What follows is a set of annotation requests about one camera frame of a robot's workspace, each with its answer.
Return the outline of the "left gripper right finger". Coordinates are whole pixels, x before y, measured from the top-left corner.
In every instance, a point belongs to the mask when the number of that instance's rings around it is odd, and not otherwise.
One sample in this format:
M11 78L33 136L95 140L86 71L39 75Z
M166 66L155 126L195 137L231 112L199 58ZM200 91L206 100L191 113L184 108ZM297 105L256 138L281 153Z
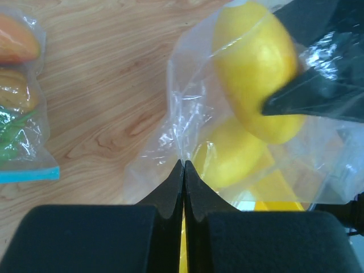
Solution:
M339 220L327 212L242 212L184 169L189 272L360 272Z

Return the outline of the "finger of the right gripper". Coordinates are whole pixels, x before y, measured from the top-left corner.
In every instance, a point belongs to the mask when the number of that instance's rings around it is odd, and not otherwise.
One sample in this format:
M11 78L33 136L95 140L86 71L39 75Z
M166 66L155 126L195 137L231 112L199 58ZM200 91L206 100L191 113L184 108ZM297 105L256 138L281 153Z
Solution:
M363 0L295 0L275 11L274 15L304 46L330 32L363 34Z
M265 116L304 114L363 123L363 57L310 68L263 103Z

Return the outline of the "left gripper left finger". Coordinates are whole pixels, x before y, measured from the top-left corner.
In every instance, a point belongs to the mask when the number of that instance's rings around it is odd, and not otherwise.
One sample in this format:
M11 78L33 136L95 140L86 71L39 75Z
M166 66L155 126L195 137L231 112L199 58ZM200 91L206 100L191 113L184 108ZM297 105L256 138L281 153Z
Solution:
M21 220L2 272L178 272L183 174L134 205L41 205Z

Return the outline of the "fake yellow lemon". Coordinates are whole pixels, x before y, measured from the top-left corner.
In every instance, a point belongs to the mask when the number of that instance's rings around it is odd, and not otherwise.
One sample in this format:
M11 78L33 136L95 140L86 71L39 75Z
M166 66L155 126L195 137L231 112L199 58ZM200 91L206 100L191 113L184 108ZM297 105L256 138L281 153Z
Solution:
M295 45L287 29L256 1L231 1L218 15L212 60L228 103L244 128L271 144L292 139L303 115L264 116L265 100L299 72Z

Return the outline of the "red-zip clear bag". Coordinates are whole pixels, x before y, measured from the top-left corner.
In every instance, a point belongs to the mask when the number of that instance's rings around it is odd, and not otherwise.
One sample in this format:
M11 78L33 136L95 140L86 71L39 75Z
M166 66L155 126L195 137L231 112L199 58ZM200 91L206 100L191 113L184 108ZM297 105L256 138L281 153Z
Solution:
M363 2L230 1L177 41L167 115L125 169L146 197L177 162L240 210L363 192Z

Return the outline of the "fake orange-yellow mango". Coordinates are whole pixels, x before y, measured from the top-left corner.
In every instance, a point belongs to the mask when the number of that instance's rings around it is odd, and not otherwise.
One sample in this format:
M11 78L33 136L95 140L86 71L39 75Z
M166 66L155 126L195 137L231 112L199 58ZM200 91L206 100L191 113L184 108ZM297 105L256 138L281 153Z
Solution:
M236 118L218 125L196 147L192 163L212 189L244 179L255 167L267 143L253 136Z

